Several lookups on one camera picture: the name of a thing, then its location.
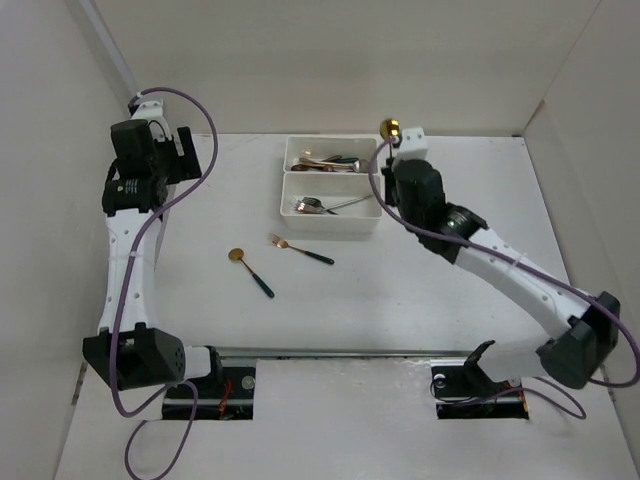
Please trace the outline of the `gold round spoon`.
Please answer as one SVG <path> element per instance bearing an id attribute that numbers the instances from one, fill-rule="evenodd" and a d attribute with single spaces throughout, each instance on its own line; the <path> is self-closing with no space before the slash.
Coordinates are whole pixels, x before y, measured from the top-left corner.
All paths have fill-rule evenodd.
<path id="1" fill-rule="evenodd" d="M 390 145 L 397 145 L 401 141 L 401 128 L 395 119 L 383 120 L 379 127 L 379 133 L 381 138 Z"/>

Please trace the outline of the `silver fork shiny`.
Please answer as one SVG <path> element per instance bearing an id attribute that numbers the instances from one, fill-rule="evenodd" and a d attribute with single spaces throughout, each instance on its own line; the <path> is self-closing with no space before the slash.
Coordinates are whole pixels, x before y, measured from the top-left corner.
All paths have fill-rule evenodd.
<path id="1" fill-rule="evenodd" d="M 322 202 L 315 197 L 291 198 L 289 205 L 293 212 L 299 214 L 336 215 L 334 210 L 325 207 Z"/>

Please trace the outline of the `silver fork matte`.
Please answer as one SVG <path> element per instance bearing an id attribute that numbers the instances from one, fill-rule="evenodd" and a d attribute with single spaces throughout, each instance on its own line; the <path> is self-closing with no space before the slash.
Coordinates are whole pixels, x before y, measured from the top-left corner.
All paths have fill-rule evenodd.
<path id="1" fill-rule="evenodd" d="M 330 206 L 325 206 L 323 203 L 323 205 L 329 209 L 332 209 L 336 212 L 336 210 L 347 207 L 347 206 L 351 206 L 360 202 L 363 202 L 365 200 L 368 200 L 371 198 L 371 195 L 367 195 L 364 197 L 358 197 L 358 198 L 354 198 L 354 199 L 350 199 L 350 200 L 346 200 L 346 201 L 342 201 L 340 203 L 334 204 L 334 205 L 330 205 Z"/>

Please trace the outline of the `gold spoon green handle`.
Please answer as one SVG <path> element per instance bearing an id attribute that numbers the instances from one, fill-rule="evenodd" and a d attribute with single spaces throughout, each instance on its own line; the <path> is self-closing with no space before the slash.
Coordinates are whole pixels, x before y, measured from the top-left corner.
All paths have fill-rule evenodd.
<path id="1" fill-rule="evenodd" d="M 270 299 L 275 298 L 274 291 L 270 288 L 270 286 L 248 265 L 245 260 L 244 250 L 236 247 L 232 248 L 228 252 L 228 258 L 231 262 L 239 263 L 244 266 L 244 268 L 249 272 L 254 282 L 259 286 L 259 288 L 263 291 L 263 293 Z"/>

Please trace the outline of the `copper round spoon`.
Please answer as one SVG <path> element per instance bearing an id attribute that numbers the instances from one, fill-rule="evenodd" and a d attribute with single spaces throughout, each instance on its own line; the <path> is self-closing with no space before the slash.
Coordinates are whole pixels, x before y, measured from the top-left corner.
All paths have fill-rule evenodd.
<path id="1" fill-rule="evenodd" d="M 332 155 L 326 158 L 311 158 L 308 156 L 300 156 L 290 167 L 291 171 L 322 171 L 322 172 L 334 172 L 334 163 L 337 160 L 341 160 L 341 155 Z"/>

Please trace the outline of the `gold fork green handle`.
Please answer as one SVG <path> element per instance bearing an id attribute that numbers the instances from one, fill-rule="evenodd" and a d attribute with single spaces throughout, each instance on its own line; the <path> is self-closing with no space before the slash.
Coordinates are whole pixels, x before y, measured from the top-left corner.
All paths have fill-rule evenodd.
<path id="1" fill-rule="evenodd" d="M 306 257 L 309 257 L 311 259 L 314 259 L 316 261 L 319 261 L 323 264 L 326 265 L 330 265 L 333 266 L 335 264 L 335 260 L 329 257 L 326 257 L 324 255 L 320 255 L 318 253 L 315 252 L 311 252 L 309 250 L 305 250 L 303 248 L 300 247 L 296 247 L 292 244 L 290 244 L 287 240 L 285 240 L 284 238 L 275 235 L 275 234 L 270 234 L 269 235 L 269 240 L 270 242 L 275 245 L 277 248 L 282 249 L 282 250 L 293 250 L 296 251 Z"/>

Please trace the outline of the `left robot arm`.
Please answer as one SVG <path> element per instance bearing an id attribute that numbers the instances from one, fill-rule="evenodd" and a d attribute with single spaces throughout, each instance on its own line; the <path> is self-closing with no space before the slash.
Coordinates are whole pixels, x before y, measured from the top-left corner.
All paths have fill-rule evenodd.
<path id="1" fill-rule="evenodd" d="M 115 160 L 102 194 L 109 235 L 107 293 L 84 359 L 106 384 L 131 390 L 189 380 L 201 396 L 217 394 L 224 373 L 210 346 L 188 346 L 163 331 L 156 314 L 156 247 L 168 188 L 201 177 L 191 132 L 172 137 L 159 119 L 112 125 Z"/>

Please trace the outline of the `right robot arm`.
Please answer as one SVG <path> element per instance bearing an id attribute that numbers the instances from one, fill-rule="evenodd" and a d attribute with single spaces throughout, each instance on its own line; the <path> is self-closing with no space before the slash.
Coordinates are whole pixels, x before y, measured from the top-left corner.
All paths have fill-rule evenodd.
<path id="1" fill-rule="evenodd" d="M 617 346 L 620 304 L 563 285 L 509 247 L 472 210 L 447 201 L 441 174 L 424 159 L 389 158 L 382 169 L 386 210 L 431 253 L 480 278 L 524 310 L 541 337 L 482 342 L 457 370 L 477 394 L 523 377 L 544 376 L 571 389 L 593 382 Z"/>

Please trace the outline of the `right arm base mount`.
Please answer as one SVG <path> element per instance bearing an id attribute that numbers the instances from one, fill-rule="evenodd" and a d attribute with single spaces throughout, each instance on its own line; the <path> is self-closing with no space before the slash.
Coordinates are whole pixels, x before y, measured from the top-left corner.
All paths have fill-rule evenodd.
<path id="1" fill-rule="evenodd" d="M 508 382 L 494 382 L 478 366 L 494 343 L 483 342 L 466 358 L 431 363 L 429 391 L 436 400 L 438 420 L 529 419 L 523 393 Z"/>

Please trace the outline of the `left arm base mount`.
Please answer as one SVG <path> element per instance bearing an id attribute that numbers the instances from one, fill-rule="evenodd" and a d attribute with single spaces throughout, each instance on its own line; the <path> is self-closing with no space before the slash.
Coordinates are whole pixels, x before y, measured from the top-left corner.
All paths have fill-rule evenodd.
<path id="1" fill-rule="evenodd" d="M 198 391 L 195 420 L 248 421 L 254 416 L 256 362 L 251 359 L 224 358 L 216 370 L 205 377 L 190 379 Z M 188 420 L 193 408 L 191 389 L 181 384 L 165 394 L 161 407 L 163 420 Z"/>

